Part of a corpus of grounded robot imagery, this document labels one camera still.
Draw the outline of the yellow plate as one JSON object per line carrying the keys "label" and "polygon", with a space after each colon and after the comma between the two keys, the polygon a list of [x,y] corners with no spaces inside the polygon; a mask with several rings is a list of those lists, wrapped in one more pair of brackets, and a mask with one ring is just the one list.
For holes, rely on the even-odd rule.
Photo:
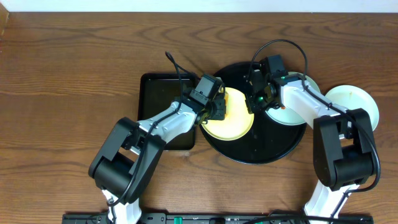
{"label": "yellow plate", "polygon": [[237,89],[226,87],[229,94],[226,117],[222,121],[209,120],[203,124],[205,132],[222,140],[232,141],[243,137],[254,122],[254,114],[249,114],[245,104],[245,95]]}

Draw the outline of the light blue plate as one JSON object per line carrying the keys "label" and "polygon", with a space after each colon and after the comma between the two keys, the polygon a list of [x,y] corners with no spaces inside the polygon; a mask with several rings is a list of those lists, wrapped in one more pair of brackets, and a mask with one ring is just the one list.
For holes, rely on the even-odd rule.
{"label": "light blue plate", "polygon": [[364,109],[370,117],[373,131],[379,123],[379,108],[372,96],[353,85],[340,85],[332,88],[325,95],[329,100],[350,110]]}

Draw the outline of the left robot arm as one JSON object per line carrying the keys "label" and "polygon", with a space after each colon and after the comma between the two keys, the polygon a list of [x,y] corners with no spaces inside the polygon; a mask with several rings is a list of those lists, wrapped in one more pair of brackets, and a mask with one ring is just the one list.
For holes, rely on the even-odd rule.
{"label": "left robot arm", "polygon": [[140,121],[121,118],[90,164],[88,174],[106,197],[107,223],[137,223],[139,197],[167,143],[211,119],[223,120],[227,93],[181,96],[163,112]]}

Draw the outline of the green yellow sponge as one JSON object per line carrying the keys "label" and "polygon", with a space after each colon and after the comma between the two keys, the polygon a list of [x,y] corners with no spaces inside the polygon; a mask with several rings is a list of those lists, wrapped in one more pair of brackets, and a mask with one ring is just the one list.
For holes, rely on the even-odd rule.
{"label": "green yellow sponge", "polygon": [[226,92],[225,94],[224,94],[224,102],[225,102],[225,107],[227,108],[227,106],[228,106],[228,98],[229,98],[229,94]]}

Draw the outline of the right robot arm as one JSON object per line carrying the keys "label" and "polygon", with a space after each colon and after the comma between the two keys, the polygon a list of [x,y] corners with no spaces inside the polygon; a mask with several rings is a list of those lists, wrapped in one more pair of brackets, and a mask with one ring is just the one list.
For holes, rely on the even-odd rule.
{"label": "right robot arm", "polygon": [[305,76],[279,72],[248,77],[250,113],[270,107],[296,112],[313,129],[313,166],[318,183],[304,206],[309,223],[342,223],[338,213],[354,193],[375,188],[381,177],[369,114],[349,110],[317,92]]}

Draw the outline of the pale green plate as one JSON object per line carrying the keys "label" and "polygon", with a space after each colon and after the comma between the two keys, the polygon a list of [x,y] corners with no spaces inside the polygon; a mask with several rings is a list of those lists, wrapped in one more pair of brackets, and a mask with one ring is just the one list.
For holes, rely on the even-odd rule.
{"label": "pale green plate", "polygon": [[270,109],[266,114],[275,122],[287,126],[296,126],[300,124],[309,124],[313,128],[313,120],[319,117],[323,104],[314,98],[306,89],[315,95],[322,97],[318,85],[315,81],[305,76],[305,85],[302,84],[301,73],[289,72],[293,75],[293,81],[280,82],[280,102],[285,109]]}

